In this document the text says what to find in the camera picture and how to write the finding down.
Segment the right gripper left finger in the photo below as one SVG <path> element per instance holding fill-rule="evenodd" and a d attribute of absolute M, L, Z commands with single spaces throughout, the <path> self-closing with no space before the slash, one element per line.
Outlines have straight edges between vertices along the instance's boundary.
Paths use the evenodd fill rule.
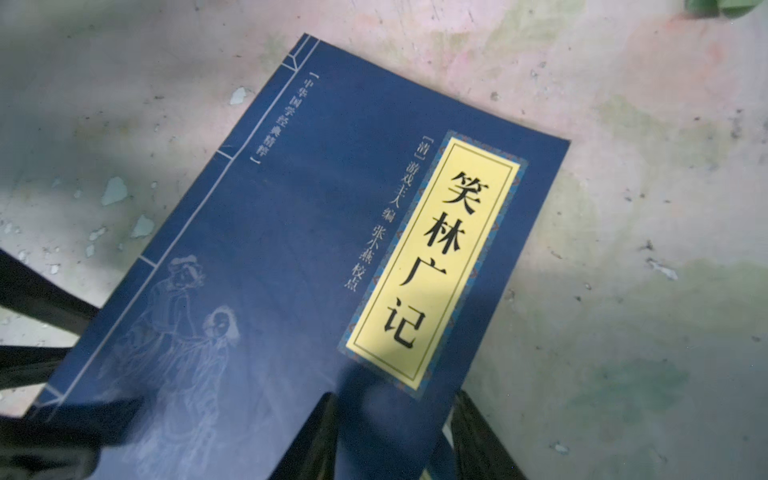
<path fill-rule="evenodd" d="M 333 480 L 338 434 L 338 397 L 326 392 L 269 479 Z"/>

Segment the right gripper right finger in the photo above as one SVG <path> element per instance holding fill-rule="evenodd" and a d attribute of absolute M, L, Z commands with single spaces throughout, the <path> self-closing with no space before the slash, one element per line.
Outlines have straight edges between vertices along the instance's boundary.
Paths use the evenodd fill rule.
<path fill-rule="evenodd" d="M 464 390 L 455 396 L 450 428 L 458 479 L 527 479 Z"/>

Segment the blue book yellow label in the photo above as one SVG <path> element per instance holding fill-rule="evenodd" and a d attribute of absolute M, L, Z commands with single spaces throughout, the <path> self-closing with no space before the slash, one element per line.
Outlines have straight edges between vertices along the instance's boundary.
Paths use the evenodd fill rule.
<path fill-rule="evenodd" d="M 310 35 L 28 411 L 97 479 L 266 479 L 324 395 L 339 479 L 451 479 L 443 426 L 569 142 Z"/>

